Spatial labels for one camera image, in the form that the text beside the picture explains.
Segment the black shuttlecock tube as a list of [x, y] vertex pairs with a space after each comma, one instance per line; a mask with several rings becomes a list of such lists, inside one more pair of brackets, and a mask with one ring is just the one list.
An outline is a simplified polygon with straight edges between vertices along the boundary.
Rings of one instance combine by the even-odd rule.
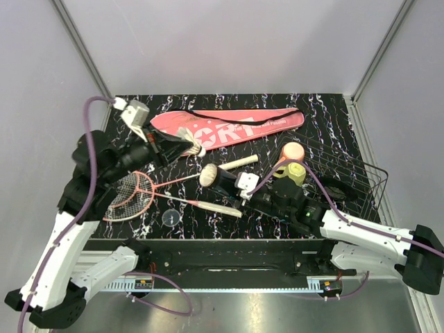
[[237, 176], [215, 164], [207, 164], [202, 169], [198, 180], [202, 187], [211, 189], [225, 196], [236, 196], [239, 189], [234, 185]]

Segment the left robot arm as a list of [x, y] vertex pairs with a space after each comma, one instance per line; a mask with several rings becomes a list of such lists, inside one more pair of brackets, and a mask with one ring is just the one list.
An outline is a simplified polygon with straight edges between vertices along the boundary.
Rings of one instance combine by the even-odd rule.
[[58, 203], [48, 244], [28, 282], [5, 297], [5, 303], [20, 313], [18, 332], [26, 316], [40, 329], [66, 329], [107, 284], [125, 273], [141, 275], [148, 270], [151, 249], [128, 239], [79, 277], [72, 274], [117, 197], [114, 184], [150, 163], [165, 168], [193, 147], [182, 133], [169, 135], [152, 126], [119, 148], [101, 130], [87, 131], [78, 140], [72, 154], [76, 168]]

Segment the white shuttlecock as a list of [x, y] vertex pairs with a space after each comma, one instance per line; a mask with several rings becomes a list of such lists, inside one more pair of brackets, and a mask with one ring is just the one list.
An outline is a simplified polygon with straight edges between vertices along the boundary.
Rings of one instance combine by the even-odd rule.
[[182, 156], [195, 155], [203, 157], [206, 154], [205, 148], [194, 138], [194, 134], [188, 128], [179, 127], [176, 135], [188, 142], [192, 143], [192, 147], [185, 151]]

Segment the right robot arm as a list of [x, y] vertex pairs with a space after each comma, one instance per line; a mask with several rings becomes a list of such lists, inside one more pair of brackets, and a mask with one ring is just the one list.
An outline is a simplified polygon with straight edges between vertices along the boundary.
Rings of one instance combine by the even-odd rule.
[[233, 200], [242, 211], [255, 210], [288, 224], [303, 235], [334, 241], [332, 251], [315, 257], [323, 275], [341, 270], [381, 271], [416, 291], [437, 295], [443, 279], [443, 245], [431, 228], [395, 228], [351, 216], [308, 198], [288, 177], [264, 185], [254, 194], [247, 185], [256, 175], [231, 173], [216, 177], [209, 188]]

